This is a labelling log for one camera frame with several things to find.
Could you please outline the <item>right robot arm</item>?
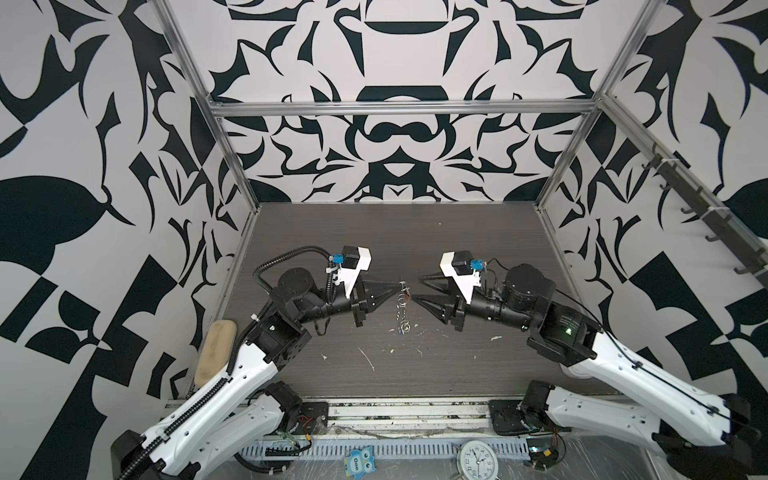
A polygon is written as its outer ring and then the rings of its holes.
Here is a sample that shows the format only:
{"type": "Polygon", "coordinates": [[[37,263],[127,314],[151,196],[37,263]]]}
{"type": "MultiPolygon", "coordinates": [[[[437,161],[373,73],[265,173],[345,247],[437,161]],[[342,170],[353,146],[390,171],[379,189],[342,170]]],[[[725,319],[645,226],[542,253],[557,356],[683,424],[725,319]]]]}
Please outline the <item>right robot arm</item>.
{"type": "Polygon", "coordinates": [[[760,433],[745,399],[708,393],[642,358],[597,320],[555,302],[555,283],[530,264],[509,269],[498,288],[484,284],[485,271],[480,260],[447,253],[439,272],[419,279],[432,294],[413,299],[456,330],[469,318],[517,328],[567,376],[599,380],[629,399],[616,403],[532,381],[517,406],[516,430],[590,431],[658,455],[688,479],[748,477],[760,433]]]}

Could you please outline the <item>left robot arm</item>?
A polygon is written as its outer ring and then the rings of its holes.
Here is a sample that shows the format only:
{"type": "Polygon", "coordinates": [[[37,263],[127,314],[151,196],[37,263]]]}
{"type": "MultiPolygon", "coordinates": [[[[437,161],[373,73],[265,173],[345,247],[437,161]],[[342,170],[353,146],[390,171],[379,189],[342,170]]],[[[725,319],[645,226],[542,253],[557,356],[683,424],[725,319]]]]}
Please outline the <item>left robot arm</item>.
{"type": "Polygon", "coordinates": [[[204,479],[251,442],[292,430],[302,399],[275,377],[309,342],[306,324],[350,313],[361,325],[400,290],[398,282],[356,272],[351,284],[341,282],[328,296],[308,270],[287,270],[263,317],[209,382],[157,424],[142,433],[127,430],[113,442],[113,477],[204,479]]]}

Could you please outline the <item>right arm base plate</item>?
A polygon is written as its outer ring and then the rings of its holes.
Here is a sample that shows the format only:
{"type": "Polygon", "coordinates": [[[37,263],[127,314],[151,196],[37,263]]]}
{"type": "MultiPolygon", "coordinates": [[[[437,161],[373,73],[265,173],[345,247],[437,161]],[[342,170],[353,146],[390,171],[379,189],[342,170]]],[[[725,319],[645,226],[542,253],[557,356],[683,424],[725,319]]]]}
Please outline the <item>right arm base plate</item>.
{"type": "Polygon", "coordinates": [[[488,402],[491,427],[499,436],[518,436],[538,432],[540,427],[526,419],[520,400],[493,399],[488,402]]]}

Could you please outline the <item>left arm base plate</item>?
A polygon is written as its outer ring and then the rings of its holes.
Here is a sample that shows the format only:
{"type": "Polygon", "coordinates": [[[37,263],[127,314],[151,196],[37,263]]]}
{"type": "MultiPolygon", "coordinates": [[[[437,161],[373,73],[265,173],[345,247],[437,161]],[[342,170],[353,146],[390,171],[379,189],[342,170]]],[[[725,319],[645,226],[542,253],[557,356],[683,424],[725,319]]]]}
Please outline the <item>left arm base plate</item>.
{"type": "Polygon", "coordinates": [[[291,433],[296,435],[313,434],[327,426],[329,403],[325,401],[303,402],[300,406],[291,407],[283,415],[278,427],[272,434],[291,433]]]}

